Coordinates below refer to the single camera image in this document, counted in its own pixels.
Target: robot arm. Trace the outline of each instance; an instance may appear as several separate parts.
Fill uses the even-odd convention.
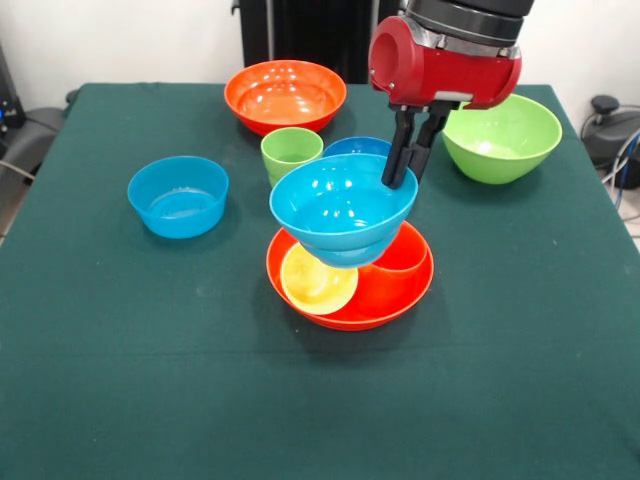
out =
[[[396,132],[382,182],[397,188],[407,168],[422,177],[451,110],[486,109],[513,91],[516,45],[534,0],[411,0],[403,16],[378,25],[369,49],[373,87],[389,95]],[[429,118],[411,144],[416,113]]]

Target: cup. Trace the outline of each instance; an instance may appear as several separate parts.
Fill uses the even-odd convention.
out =
[[[360,285],[379,305],[397,302],[405,292],[411,292],[418,282],[426,261],[432,261],[429,245],[409,222],[403,222],[398,235],[378,260],[360,267]]]
[[[320,135],[306,128],[286,127],[268,134],[260,149],[271,187],[291,170],[320,158],[323,148]]]

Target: black cabinet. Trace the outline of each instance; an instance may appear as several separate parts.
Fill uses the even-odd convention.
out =
[[[367,82],[372,26],[399,0],[236,0],[245,65],[270,58],[307,60],[348,83]]]

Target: yellow bowl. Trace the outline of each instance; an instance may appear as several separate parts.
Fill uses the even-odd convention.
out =
[[[349,303],[358,286],[358,269],[325,265],[296,243],[282,260],[280,279],[285,295],[297,308],[327,315]]]

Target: bowl rim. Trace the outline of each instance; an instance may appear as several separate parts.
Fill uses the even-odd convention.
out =
[[[189,215],[187,217],[181,217],[181,218],[163,218],[163,217],[155,217],[155,218],[163,218],[163,220],[166,220],[166,221],[175,221],[175,220],[182,220],[184,218],[193,218],[194,216],[199,216],[199,215],[202,215],[204,213],[207,213],[207,212],[213,210],[214,208],[216,208],[218,206],[218,204],[220,202],[224,201],[225,197],[229,193],[229,185],[230,185],[229,174],[227,173],[227,171],[218,162],[216,162],[215,160],[211,160],[210,158],[200,157],[198,155],[174,155],[174,156],[171,156],[171,157],[160,158],[158,160],[154,160],[153,162],[146,164],[144,167],[139,169],[133,175],[133,177],[131,177],[131,180],[129,180],[129,184],[127,186],[127,199],[129,200],[129,204],[134,208],[134,210],[136,212],[138,212],[138,214],[145,215],[145,216],[152,216],[147,209],[141,208],[131,198],[131,191],[132,191],[132,189],[134,187],[134,182],[136,180],[139,181],[139,178],[140,178],[139,176],[143,172],[145,172],[147,170],[150,170],[150,169],[152,169],[154,167],[157,167],[159,164],[170,163],[170,162],[175,162],[177,160],[185,160],[185,159],[197,160],[198,162],[203,163],[203,164],[204,164],[204,162],[207,162],[207,165],[212,165],[214,167],[214,169],[216,169],[218,172],[222,173],[222,178],[224,179],[224,185],[223,185],[224,188],[223,188],[222,195],[220,195],[220,197],[217,198],[215,202],[210,204],[204,210],[199,210],[198,213],[196,213],[195,215]]]
[[[273,196],[277,191],[278,185],[280,185],[282,183],[282,180],[284,180],[285,177],[291,175],[294,172],[299,172],[300,170],[303,170],[305,168],[317,168],[319,162],[335,162],[337,158],[340,157],[350,157],[352,155],[365,155],[368,157],[374,157],[376,159],[383,159],[384,157],[382,155],[374,155],[372,153],[343,153],[340,155],[333,155],[331,157],[322,157],[319,158],[317,160],[314,160],[312,162],[308,162],[305,163],[304,165],[299,166],[298,168],[295,168],[294,170],[291,170],[289,173],[287,173],[284,177],[282,177],[280,179],[280,181],[271,189],[271,193],[269,194],[269,209],[271,210],[271,214],[275,217],[276,221],[280,224],[281,227],[285,227],[288,231],[293,231],[296,233],[301,233],[303,235],[308,235],[309,233],[312,233],[314,236],[316,237],[323,237],[323,238],[336,238],[336,237],[342,237],[345,235],[354,235],[354,234],[358,234],[360,235],[361,233],[365,233],[371,230],[374,230],[376,228],[379,228],[383,225],[386,225],[388,223],[392,223],[394,221],[396,221],[398,219],[398,217],[403,217],[406,216],[405,212],[407,210],[410,210],[411,207],[413,207],[413,204],[416,201],[416,197],[418,196],[418,179],[416,178],[415,174],[413,173],[413,171],[410,168],[407,168],[407,174],[405,175],[405,179],[403,180],[403,183],[407,181],[407,178],[410,178],[411,182],[413,183],[413,191],[411,193],[411,199],[409,200],[409,202],[407,203],[407,205],[405,207],[403,207],[402,209],[400,209],[399,211],[397,211],[396,213],[394,213],[392,216],[390,216],[389,218],[386,218],[385,220],[376,223],[375,225],[370,225],[368,227],[364,227],[360,230],[356,230],[356,231],[351,231],[351,232],[313,232],[310,230],[302,230],[301,228],[295,227],[291,224],[289,224],[289,222],[285,222],[282,220],[282,218],[275,212],[274,208],[273,208]]]
[[[406,272],[413,272],[413,271],[420,270],[420,268],[422,268],[422,265],[424,264],[424,262],[429,257],[429,254],[430,254],[429,244],[427,243],[427,240],[420,233],[420,230],[418,230],[416,227],[411,225],[411,223],[407,222],[406,220],[403,221],[400,224],[400,230],[402,230],[403,228],[408,228],[411,231],[412,235],[417,235],[421,240],[420,243],[424,247],[424,253],[423,253],[422,257],[420,258],[419,262],[417,262],[415,265],[413,265],[411,267],[408,267],[408,268],[387,268],[387,267],[381,267],[380,265],[376,265],[376,262],[378,260],[380,260],[380,258],[382,258],[382,257],[380,257],[375,262],[372,262],[371,264],[366,265],[364,267],[360,267],[360,268],[371,268],[371,269],[374,269],[374,270],[377,270],[377,271],[380,271],[380,272],[385,272],[385,273],[392,274],[392,275],[397,275],[397,274],[402,274],[402,273],[406,273]]]
[[[302,130],[305,133],[309,134],[311,133],[312,137],[314,137],[314,140],[320,140],[320,151],[316,152],[311,158],[307,159],[307,160],[300,160],[299,162],[283,162],[282,160],[278,160],[277,158],[273,158],[271,155],[269,155],[268,153],[266,153],[264,151],[264,142],[267,139],[267,137],[273,135],[276,132],[280,132],[281,130]],[[320,135],[318,135],[317,132],[314,132],[313,130],[310,130],[308,128],[305,127],[296,127],[296,126],[289,126],[289,127],[282,127],[282,128],[277,128],[275,130],[273,130],[272,132],[267,133],[264,137],[262,137],[262,140],[260,140],[260,152],[269,159],[270,162],[276,163],[278,165],[303,165],[307,162],[310,162],[316,158],[318,158],[320,155],[322,155],[322,153],[324,152],[324,140],[322,140],[322,137]]]
[[[286,295],[285,296],[280,295],[280,292],[278,291],[278,287],[275,284],[274,276],[273,275],[269,275],[269,272],[271,271],[270,268],[269,268],[269,258],[270,258],[270,255],[271,255],[271,250],[275,246],[276,239],[282,234],[288,235],[288,236],[293,238],[293,236],[289,232],[287,232],[284,228],[280,228],[276,232],[276,234],[273,236],[273,238],[269,242],[269,247],[267,248],[267,255],[266,255],[266,259],[265,259],[266,269],[267,269],[267,277],[269,278],[269,283],[271,283],[271,285],[273,286],[273,289],[276,291],[278,296],[280,298],[282,298],[287,303],[287,305],[289,305],[291,308],[293,308],[295,311],[297,311],[301,315],[307,317],[309,320],[311,320],[309,318],[309,316],[311,316],[311,317],[314,317],[314,319],[316,319],[316,320],[320,319],[324,323],[333,324],[333,325],[370,325],[370,324],[374,324],[374,323],[384,324],[384,323],[387,323],[388,321],[393,320],[393,319],[395,319],[395,318],[397,318],[397,317],[399,317],[401,315],[404,315],[409,310],[411,310],[413,307],[415,307],[417,305],[417,303],[420,301],[420,299],[425,296],[425,294],[429,290],[429,287],[431,287],[431,284],[433,283],[433,279],[435,278],[435,261],[433,259],[433,252],[431,250],[431,246],[429,245],[429,242],[427,242],[426,239],[425,239],[425,242],[427,243],[427,260],[428,260],[428,265],[431,267],[431,270],[430,270],[431,273],[430,273],[429,277],[427,278],[425,287],[420,290],[419,294],[416,296],[416,298],[414,300],[409,302],[403,308],[397,310],[396,312],[387,314],[384,317],[376,317],[376,318],[371,318],[371,319],[368,319],[368,320],[357,320],[357,321],[336,320],[336,319],[333,319],[333,318],[327,318],[325,315],[314,315],[314,314],[305,313],[304,311],[299,310],[295,305],[293,305],[289,301],[289,299],[286,298]],[[423,262],[422,265],[420,266],[420,268],[425,268],[426,265],[427,265],[427,262]],[[338,313],[338,312],[340,312],[340,310],[338,310],[336,312],[333,312],[333,313],[330,313],[328,315],[333,315],[334,313]]]
[[[466,146],[464,146],[461,143],[457,142],[447,132],[447,128],[446,127],[442,131],[442,134],[444,135],[446,140],[448,140],[451,143],[455,144],[455,146],[460,148],[461,150],[464,150],[465,152],[468,152],[468,153],[472,153],[474,155],[482,155],[484,158],[487,158],[487,159],[490,159],[490,160],[495,160],[497,162],[526,161],[526,160],[532,160],[532,159],[537,158],[537,157],[542,157],[542,156],[549,155],[549,153],[551,153],[560,144],[560,142],[562,141],[562,135],[564,134],[564,129],[562,128],[562,123],[560,122],[560,119],[549,108],[547,108],[545,105],[541,104],[540,102],[537,102],[537,101],[533,100],[532,98],[525,97],[524,95],[518,95],[517,93],[512,93],[511,95],[509,95],[507,97],[507,99],[509,99],[509,98],[517,98],[519,101],[524,101],[525,103],[531,103],[531,104],[539,107],[542,111],[544,111],[544,112],[546,112],[548,114],[548,116],[553,120],[553,123],[557,127],[557,138],[553,141],[551,146],[549,146],[545,150],[542,150],[542,151],[540,151],[540,152],[538,152],[536,154],[533,154],[533,155],[519,155],[517,157],[509,157],[509,158],[493,157],[493,156],[486,155],[486,154],[480,154],[477,151],[472,150],[470,148],[467,148]]]
[[[234,80],[239,78],[241,75],[246,74],[246,72],[248,72],[250,70],[257,70],[258,68],[261,68],[264,65],[276,64],[276,63],[294,63],[294,64],[299,64],[299,65],[308,65],[308,66],[312,66],[314,68],[317,68],[318,70],[323,71],[326,75],[328,75],[330,77],[337,78],[339,80],[338,83],[340,85],[340,91],[338,92],[338,98],[336,99],[335,108],[333,110],[329,111],[329,112],[323,113],[323,114],[318,115],[318,116],[313,117],[313,118],[306,119],[304,122],[300,122],[300,123],[296,123],[296,124],[292,124],[291,122],[284,122],[284,123],[282,123],[282,122],[267,122],[267,121],[261,120],[259,118],[254,118],[254,117],[251,117],[249,115],[246,115],[246,114],[240,112],[240,110],[238,110],[236,105],[231,103],[231,101],[229,100],[229,88],[230,88],[230,85],[233,83]],[[342,79],[342,77],[340,75],[338,75],[336,72],[334,72],[330,68],[325,67],[324,65],[320,65],[320,64],[314,63],[314,62],[307,62],[305,60],[281,59],[281,60],[267,60],[265,62],[254,63],[253,65],[249,65],[248,67],[243,68],[242,70],[237,72],[235,75],[233,75],[229,79],[229,81],[226,83],[226,85],[224,86],[224,101],[226,102],[227,106],[231,109],[231,111],[235,115],[237,115],[240,118],[247,119],[247,120],[249,120],[251,122],[256,122],[256,123],[259,123],[259,124],[262,124],[262,125],[268,125],[268,126],[274,126],[274,127],[288,127],[288,126],[293,126],[293,125],[308,124],[308,123],[320,120],[322,118],[333,116],[333,115],[335,115],[337,113],[338,110],[340,110],[342,105],[344,105],[344,102],[345,102],[346,99],[347,99],[347,84],[345,83],[345,81]]]
[[[326,154],[326,153],[327,153],[327,150],[329,150],[329,149],[330,149],[330,148],[332,148],[332,147],[335,147],[336,145],[340,145],[340,144],[341,144],[341,143],[343,143],[343,142],[347,142],[347,141],[349,141],[349,140],[354,140],[354,139],[357,139],[357,140],[374,140],[374,141],[376,141],[376,142],[384,143],[384,144],[388,145],[388,146],[389,146],[389,148],[391,148],[391,142],[389,142],[389,141],[387,141],[387,140],[384,140],[384,139],[382,139],[382,138],[378,138],[378,137],[370,137],[370,136],[368,136],[368,135],[352,135],[352,136],[350,136],[350,137],[340,138],[339,140],[336,140],[335,142],[330,143],[330,144],[329,144],[329,145],[324,149],[324,151],[322,152],[322,154],[323,154],[323,155],[324,155],[324,154]],[[349,154],[352,154],[352,153],[354,153],[354,152],[349,152],[349,153],[334,153],[333,155],[327,155],[327,157],[335,157],[335,156],[337,156],[337,155],[349,155]]]

